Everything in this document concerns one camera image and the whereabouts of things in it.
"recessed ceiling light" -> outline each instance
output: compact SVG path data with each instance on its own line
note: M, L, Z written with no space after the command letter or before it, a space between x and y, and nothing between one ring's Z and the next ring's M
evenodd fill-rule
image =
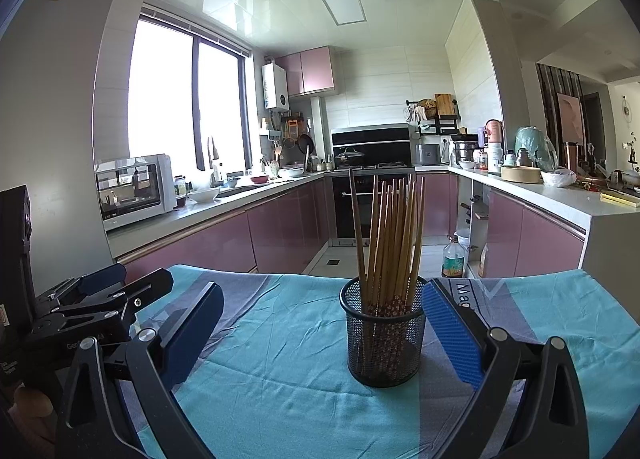
M366 22L360 0L322 0L336 26Z

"window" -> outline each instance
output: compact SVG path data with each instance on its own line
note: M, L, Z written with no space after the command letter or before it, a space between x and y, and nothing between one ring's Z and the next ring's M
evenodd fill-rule
M226 173L251 156L244 58L208 40L140 19L129 76L129 152L166 153L175 176L210 168L210 138Z

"wooden cutting board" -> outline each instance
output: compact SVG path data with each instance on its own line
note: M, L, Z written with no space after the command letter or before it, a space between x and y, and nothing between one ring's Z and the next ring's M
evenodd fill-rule
M453 116L456 114L456 110L453 107L453 100L450 94L438 94L435 95L436 103L438 104L438 116Z

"basket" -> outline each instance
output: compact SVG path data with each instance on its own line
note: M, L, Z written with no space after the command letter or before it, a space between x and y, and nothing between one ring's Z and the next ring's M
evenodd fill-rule
M425 316L418 277L412 310L389 316L362 312L360 281L350 280L340 290L340 305L347 316L348 366L351 375L370 387L395 387L420 367Z

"blue gripper pad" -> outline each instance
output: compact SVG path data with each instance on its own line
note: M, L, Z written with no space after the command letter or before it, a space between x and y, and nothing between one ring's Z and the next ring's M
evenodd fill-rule
M422 309L460 381L477 391L484 378L480 348L433 280L422 289Z

